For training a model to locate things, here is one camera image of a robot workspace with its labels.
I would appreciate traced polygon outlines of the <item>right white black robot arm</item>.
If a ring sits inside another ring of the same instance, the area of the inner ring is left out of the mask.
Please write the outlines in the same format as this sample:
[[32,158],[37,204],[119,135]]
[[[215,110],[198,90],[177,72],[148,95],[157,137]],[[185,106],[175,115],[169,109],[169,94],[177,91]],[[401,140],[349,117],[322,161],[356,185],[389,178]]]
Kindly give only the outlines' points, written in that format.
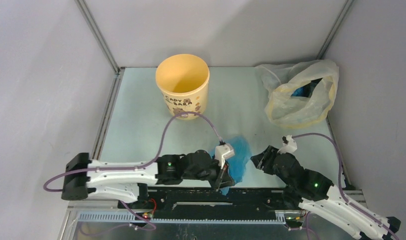
[[400,229],[398,218],[368,210],[329,178],[301,166],[291,153],[281,153],[270,145],[250,159],[258,170],[285,183],[281,201],[288,209],[314,213],[356,240],[390,240]]

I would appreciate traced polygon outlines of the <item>translucent yellowish plastic bag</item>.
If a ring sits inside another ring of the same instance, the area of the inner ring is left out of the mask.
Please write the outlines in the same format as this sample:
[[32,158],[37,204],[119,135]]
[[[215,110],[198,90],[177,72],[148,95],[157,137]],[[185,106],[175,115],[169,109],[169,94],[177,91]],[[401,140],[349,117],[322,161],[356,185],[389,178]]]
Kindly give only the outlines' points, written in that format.
[[255,73],[268,91],[268,120],[299,129],[326,119],[338,90],[339,67],[329,59],[296,64],[261,64]]

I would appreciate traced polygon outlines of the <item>blue plastic trash bag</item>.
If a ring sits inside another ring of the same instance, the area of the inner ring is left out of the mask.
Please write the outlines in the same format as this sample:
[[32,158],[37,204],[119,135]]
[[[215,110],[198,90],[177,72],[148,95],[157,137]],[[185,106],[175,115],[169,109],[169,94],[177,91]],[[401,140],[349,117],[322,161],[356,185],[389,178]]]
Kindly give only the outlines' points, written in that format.
[[237,135],[226,140],[228,144],[231,144],[234,149],[235,155],[227,160],[229,164],[228,173],[235,182],[235,185],[243,181],[246,173],[246,165],[250,161],[252,151],[250,144],[246,138],[242,135]]

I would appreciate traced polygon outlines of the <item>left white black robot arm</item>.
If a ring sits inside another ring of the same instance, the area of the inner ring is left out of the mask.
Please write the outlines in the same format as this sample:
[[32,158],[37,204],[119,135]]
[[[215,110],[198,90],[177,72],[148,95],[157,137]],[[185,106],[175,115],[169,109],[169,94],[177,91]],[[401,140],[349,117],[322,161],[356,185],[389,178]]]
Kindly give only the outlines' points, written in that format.
[[136,208],[144,208],[149,202],[145,186],[177,186],[184,180],[192,180],[206,181],[211,188],[220,190],[236,184],[229,173],[229,164],[205,150],[166,154],[143,168],[135,163],[90,159],[88,153],[79,153],[66,164],[65,173],[63,200],[99,197],[132,203]]

